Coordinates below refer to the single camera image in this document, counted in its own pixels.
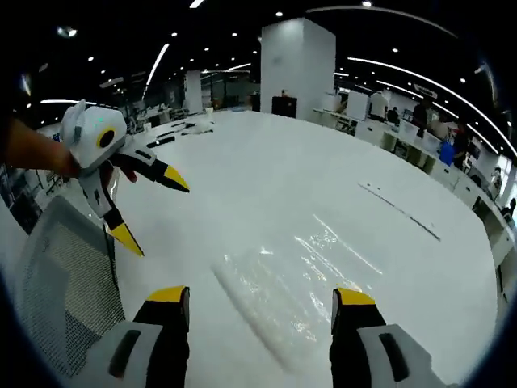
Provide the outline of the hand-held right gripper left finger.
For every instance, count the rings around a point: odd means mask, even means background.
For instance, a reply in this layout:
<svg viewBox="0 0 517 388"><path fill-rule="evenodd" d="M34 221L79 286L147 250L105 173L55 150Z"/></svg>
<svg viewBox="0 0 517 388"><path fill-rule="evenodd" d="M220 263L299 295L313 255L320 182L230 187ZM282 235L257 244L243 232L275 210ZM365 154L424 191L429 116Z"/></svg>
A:
<svg viewBox="0 0 517 388"><path fill-rule="evenodd" d="M190 289L178 285L148 296L132 321L123 321L86 354L80 387L184 387Z"/></svg>

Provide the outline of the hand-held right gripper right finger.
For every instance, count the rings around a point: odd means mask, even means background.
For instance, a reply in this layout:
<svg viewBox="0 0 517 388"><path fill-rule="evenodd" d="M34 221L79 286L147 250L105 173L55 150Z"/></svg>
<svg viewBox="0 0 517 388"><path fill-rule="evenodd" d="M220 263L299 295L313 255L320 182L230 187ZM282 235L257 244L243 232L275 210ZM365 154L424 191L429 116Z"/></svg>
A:
<svg viewBox="0 0 517 388"><path fill-rule="evenodd" d="M445 387L431 355L397 324L385 322L374 299L333 290L330 363L334 387Z"/></svg>

